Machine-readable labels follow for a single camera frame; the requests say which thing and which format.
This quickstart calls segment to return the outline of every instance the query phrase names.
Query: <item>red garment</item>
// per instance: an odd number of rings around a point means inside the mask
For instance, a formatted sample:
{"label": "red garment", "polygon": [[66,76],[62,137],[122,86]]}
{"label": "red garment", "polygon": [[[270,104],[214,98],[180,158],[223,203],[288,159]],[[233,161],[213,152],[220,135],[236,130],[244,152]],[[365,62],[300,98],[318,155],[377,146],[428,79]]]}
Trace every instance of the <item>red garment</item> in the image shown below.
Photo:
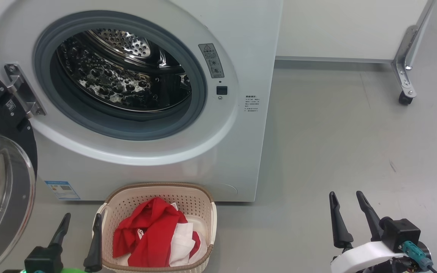
{"label": "red garment", "polygon": [[[128,265],[134,267],[170,266],[171,239],[177,223],[187,223],[183,213],[159,197],[140,204],[124,219],[114,232],[113,257],[131,253]],[[144,231],[139,239],[138,229]],[[190,257],[199,249],[200,240],[193,232],[195,246]]]}

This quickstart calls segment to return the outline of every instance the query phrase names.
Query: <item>blue and white sticker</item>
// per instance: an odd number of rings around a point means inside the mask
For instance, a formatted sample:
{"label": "blue and white sticker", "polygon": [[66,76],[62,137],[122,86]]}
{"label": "blue and white sticker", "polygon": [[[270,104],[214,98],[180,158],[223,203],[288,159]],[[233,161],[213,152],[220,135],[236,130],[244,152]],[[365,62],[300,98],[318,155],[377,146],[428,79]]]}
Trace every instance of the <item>blue and white sticker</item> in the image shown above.
{"label": "blue and white sticker", "polygon": [[80,200],[80,197],[67,181],[45,181],[45,183],[60,200]]}

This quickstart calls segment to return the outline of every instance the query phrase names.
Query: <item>floor scratch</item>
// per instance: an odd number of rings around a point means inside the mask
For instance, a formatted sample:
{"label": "floor scratch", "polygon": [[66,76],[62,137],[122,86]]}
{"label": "floor scratch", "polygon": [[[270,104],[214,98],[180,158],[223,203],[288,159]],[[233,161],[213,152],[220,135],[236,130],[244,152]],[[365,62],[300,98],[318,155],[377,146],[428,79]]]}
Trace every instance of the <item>floor scratch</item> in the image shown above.
{"label": "floor scratch", "polygon": [[367,103],[369,104],[369,109],[371,109],[371,107],[370,107],[370,102],[369,102],[369,97],[368,97],[368,95],[367,95],[367,91],[365,90],[364,79],[362,78],[362,72],[359,72],[359,74],[360,74],[360,80],[362,81],[362,86],[363,86],[363,88],[364,88],[365,97],[366,97],[366,99],[367,99]]}
{"label": "floor scratch", "polygon": [[394,173],[397,173],[396,171],[396,167],[394,166],[394,163],[389,159],[389,163],[390,163],[390,167],[392,168],[392,170],[394,171]]}

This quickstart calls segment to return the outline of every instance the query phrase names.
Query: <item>metal stand leg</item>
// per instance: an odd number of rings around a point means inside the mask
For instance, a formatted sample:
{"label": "metal stand leg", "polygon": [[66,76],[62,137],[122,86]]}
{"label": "metal stand leg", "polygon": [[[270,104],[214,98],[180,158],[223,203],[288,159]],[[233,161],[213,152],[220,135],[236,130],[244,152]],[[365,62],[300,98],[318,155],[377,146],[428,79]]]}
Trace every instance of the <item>metal stand leg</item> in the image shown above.
{"label": "metal stand leg", "polygon": [[414,57],[419,47],[419,41],[423,36],[434,2],[435,0],[428,0],[418,23],[407,28],[399,50],[397,50],[396,56],[392,61],[392,69],[394,69],[397,82],[402,88],[401,95],[399,95],[399,103],[403,105],[411,104],[412,99],[416,97],[416,91],[407,73],[412,69]]}

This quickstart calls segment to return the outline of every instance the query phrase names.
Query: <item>laundry basket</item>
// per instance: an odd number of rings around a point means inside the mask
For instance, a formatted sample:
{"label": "laundry basket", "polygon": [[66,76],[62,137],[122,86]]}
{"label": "laundry basket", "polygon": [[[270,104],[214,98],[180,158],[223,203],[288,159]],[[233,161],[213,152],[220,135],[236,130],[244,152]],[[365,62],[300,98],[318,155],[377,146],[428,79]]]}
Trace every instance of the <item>laundry basket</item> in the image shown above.
{"label": "laundry basket", "polygon": [[[189,222],[199,229],[208,245],[207,253],[199,261],[175,267],[130,267],[118,264],[113,258],[114,231],[119,223],[131,216],[143,202],[160,197],[166,202],[176,203]],[[210,193],[199,185],[186,183],[140,183],[127,185],[107,197],[97,213],[102,214],[102,265],[117,273],[201,273],[208,264],[214,247],[217,231],[217,208]]]}

